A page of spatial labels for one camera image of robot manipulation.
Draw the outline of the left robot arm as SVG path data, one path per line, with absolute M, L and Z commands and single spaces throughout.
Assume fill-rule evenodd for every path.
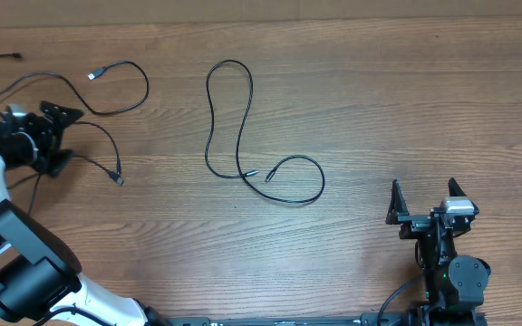
M 8 110 L 0 121 L 0 319 L 29 319 L 37 325 L 167 324 L 148 305 L 85 276 L 67 244 L 11 201 L 8 170 L 29 167 L 38 177 L 55 177 L 73 158 L 73 151 L 62 149 L 61 143 L 82 111 L 48 101 L 40 111 Z

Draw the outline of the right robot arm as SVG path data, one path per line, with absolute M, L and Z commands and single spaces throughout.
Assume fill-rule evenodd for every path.
M 479 208 L 455 179 L 448 182 L 449 195 L 426 215 L 410 213 L 398 179 L 392 181 L 391 202 L 385 223 L 398 225 L 401 240 L 415 242 L 415 261 L 421 274 L 394 291 L 376 316 L 378 325 L 485 325 L 486 316 L 476 312 L 484 303 L 491 275 L 489 264 L 477 257 L 460 255 L 455 239 L 471 230 Z M 399 294 L 423 282 L 424 302 L 403 314 L 385 311 Z

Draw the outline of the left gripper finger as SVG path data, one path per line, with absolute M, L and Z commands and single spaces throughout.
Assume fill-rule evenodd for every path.
M 49 158 L 46 174 L 50 177 L 58 177 L 73 158 L 72 149 L 60 149 Z
M 82 110 L 67 108 L 49 101 L 40 102 L 40 111 L 57 130 L 69 128 L 84 115 Z

